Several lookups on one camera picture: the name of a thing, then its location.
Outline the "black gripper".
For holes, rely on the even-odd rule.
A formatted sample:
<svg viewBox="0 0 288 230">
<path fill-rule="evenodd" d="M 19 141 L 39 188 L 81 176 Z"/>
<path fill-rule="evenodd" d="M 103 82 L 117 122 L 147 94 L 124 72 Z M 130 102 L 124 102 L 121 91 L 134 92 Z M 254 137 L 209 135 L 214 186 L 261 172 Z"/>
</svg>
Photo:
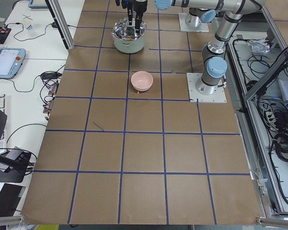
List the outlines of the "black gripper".
<svg viewBox="0 0 288 230">
<path fill-rule="evenodd" d="M 144 14 L 147 10 L 147 0 L 134 0 L 133 10 L 137 14 Z"/>
<path fill-rule="evenodd" d="M 128 26 L 132 26 L 133 7 L 128 7 L 127 13 L 128 13 Z M 135 32 L 136 33 L 140 32 L 142 18 L 143 18 L 143 13 L 136 13 L 136 17 L 135 17 Z"/>
</svg>

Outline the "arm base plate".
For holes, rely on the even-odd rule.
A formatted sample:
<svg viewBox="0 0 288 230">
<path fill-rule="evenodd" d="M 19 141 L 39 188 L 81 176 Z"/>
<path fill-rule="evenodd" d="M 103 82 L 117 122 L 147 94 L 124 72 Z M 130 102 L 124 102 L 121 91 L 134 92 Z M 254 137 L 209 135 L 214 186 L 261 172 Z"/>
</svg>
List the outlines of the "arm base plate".
<svg viewBox="0 0 288 230">
<path fill-rule="evenodd" d="M 202 73 L 187 73 L 187 84 L 190 102 L 218 104 L 227 102 L 221 80 L 215 86 L 208 86 L 202 82 Z"/>
<path fill-rule="evenodd" d="M 209 32 L 207 23 L 201 22 L 199 17 L 193 16 L 189 13 L 179 13 L 179 24 L 180 30 L 183 32 Z"/>
</svg>

